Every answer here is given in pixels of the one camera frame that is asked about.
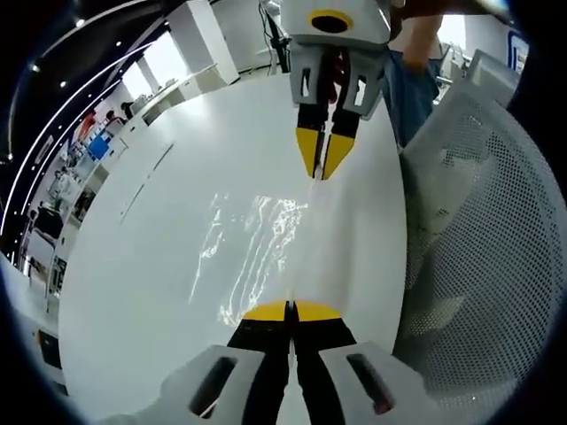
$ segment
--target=ceiling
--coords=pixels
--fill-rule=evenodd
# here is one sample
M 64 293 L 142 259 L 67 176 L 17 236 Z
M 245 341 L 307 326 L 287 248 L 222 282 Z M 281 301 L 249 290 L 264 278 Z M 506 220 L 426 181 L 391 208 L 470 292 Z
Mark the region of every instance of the ceiling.
M 10 24 L 0 30 L 8 57 L 7 66 L 3 64 L 4 74 L 0 83 L 1 210 L 6 207 L 12 184 L 24 158 L 54 113 L 88 80 L 123 57 L 148 27 L 182 2 L 183 0 L 9 2 L 11 4 L 6 7 L 7 11 L 3 15 L 6 17 L 4 21 Z M 100 13 L 121 5 L 125 7 L 89 22 Z M 79 19 L 85 19 L 86 24 L 77 30 L 76 22 Z M 146 34 L 145 42 L 157 39 L 165 31 L 165 25 L 157 27 L 152 33 Z M 142 55 L 142 52 L 135 54 L 120 66 L 126 69 Z M 33 64 L 39 67 L 39 72 L 32 70 Z M 119 73 L 113 73 L 114 70 L 101 75 L 73 99 L 48 126 L 44 136 L 39 138 L 30 158 L 35 157 L 50 135 L 56 140 L 59 138 L 61 131 L 90 104 L 92 98 L 89 98 L 89 94 L 97 96 L 107 85 L 120 78 Z M 63 88 L 60 86 L 62 81 L 66 82 Z M 14 251 L 18 246 L 15 241 L 19 239 L 19 233 L 26 223 L 26 217 L 20 216 L 19 212 L 35 178 L 36 171 L 31 169 L 32 162 L 28 161 L 21 169 L 9 205 L 10 211 L 5 212 L 2 237 L 4 253 Z

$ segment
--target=person's hand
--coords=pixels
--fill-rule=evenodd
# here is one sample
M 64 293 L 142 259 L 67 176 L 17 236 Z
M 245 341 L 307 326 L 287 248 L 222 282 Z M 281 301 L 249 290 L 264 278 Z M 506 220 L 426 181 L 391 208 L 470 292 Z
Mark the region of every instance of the person's hand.
M 429 63 L 428 44 L 422 45 L 419 42 L 409 42 L 403 51 L 403 61 L 406 69 L 414 74 L 424 73 Z

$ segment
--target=white wall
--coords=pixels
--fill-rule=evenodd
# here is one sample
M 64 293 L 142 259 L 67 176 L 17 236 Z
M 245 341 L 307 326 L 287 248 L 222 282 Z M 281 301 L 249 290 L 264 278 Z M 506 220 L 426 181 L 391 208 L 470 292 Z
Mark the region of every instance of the white wall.
M 171 12 L 167 21 L 175 45 L 191 73 L 197 73 L 213 63 L 187 3 Z
M 221 0 L 213 12 L 238 71 L 269 65 L 258 0 Z
M 232 84 L 238 79 L 238 70 L 211 5 L 208 1 L 192 0 L 189 7 L 213 62 L 217 64 L 219 75 L 227 84 Z

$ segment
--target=blue jeans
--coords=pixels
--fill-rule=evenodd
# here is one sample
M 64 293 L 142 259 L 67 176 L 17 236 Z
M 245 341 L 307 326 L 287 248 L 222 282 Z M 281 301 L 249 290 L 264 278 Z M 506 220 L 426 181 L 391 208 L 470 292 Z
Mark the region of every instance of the blue jeans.
M 406 69 L 400 52 L 391 51 L 390 55 L 380 83 L 396 141 L 405 148 L 433 112 L 441 59 L 430 59 L 428 69 L 418 75 Z

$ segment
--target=desk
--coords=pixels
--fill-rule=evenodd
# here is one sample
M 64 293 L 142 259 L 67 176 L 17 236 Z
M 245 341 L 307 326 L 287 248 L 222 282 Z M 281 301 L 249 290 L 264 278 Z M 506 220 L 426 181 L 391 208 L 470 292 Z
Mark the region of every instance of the desk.
M 66 384 L 89 419 L 148 406 L 172 371 L 227 343 L 245 311 L 292 291 L 392 350 L 406 214 L 387 111 L 381 103 L 315 186 L 296 120 L 287 76 L 246 81 L 167 110 L 123 153 L 60 298 Z

